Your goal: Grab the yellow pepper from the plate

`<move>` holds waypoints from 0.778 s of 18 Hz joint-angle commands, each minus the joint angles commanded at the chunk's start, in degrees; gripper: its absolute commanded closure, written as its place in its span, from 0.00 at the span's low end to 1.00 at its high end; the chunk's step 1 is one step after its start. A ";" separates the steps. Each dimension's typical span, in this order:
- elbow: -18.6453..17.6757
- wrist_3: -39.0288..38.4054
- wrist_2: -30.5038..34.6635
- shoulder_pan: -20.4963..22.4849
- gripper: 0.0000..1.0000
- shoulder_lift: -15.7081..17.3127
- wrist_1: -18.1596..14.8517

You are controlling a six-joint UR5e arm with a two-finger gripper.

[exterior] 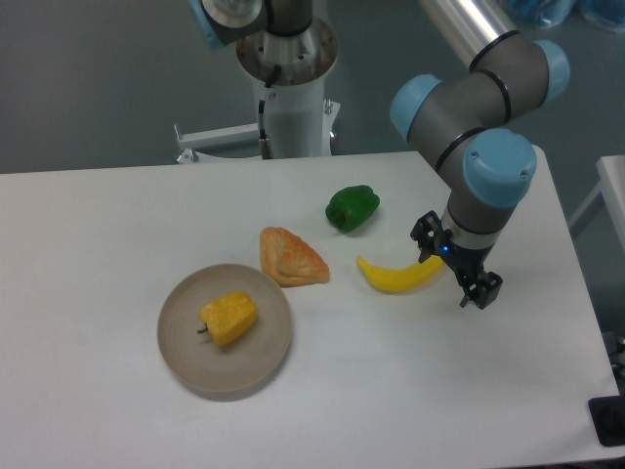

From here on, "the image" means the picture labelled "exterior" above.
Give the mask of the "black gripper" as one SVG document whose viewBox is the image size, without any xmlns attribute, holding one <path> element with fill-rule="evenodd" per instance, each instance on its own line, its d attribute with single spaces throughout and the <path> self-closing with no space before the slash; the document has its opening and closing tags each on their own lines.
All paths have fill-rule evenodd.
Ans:
<svg viewBox="0 0 625 469">
<path fill-rule="evenodd" d="M 440 218 L 435 211 L 421 216 L 410 232 L 419 248 L 419 263 L 432 256 L 440 257 L 454 272 L 463 289 L 460 307 L 469 303 L 483 310 L 497 299 L 503 279 L 494 272 L 483 270 L 483 263 L 493 245 L 477 248 L 461 246 L 450 229 L 440 231 Z"/>
</svg>

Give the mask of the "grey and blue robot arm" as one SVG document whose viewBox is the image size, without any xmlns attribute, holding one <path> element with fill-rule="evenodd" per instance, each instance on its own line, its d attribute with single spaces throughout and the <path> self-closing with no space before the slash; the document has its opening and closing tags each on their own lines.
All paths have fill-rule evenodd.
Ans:
<svg viewBox="0 0 625 469">
<path fill-rule="evenodd" d="M 559 96 L 569 63 L 558 45 L 524 39 L 492 1 L 426 1 L 422 7 L 468 74 L 452 84 L 416 76 L 392 100 L 396 130 L 450 188 L 444 212 L 422 216 L 411 237 L 422 260 L 438 258 L 451 269 L 465 302 L 485 308 L 502 278 L 487 271 L 484 261 L 537 165 L 532 144 L 507 124 Z M 329 150 L 322 94 L 338 43 L 312 3 L 193 1 L 190 8 L 209 45 L 233 45 L 252 79 L 252 130 L 262 157 Z"/>
</svg>

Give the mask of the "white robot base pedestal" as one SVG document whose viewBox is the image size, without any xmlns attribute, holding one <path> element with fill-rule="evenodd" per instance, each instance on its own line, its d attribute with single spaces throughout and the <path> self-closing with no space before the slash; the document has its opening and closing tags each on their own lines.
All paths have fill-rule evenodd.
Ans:
<svg viewBox="0 0 625 469">
<path fill-rule="evenodd" d="M 176 133 L 179 163 L 212 162 L 217 150 L 255 145 L 252 159 L 329 156 L 341 105 L 326 97 L 338 56 L 331 27 L 314 17 L 297 36 L 266 31 L 240 39 L 235 52 L 253 90 L 254 124 Z"/>
</svg>

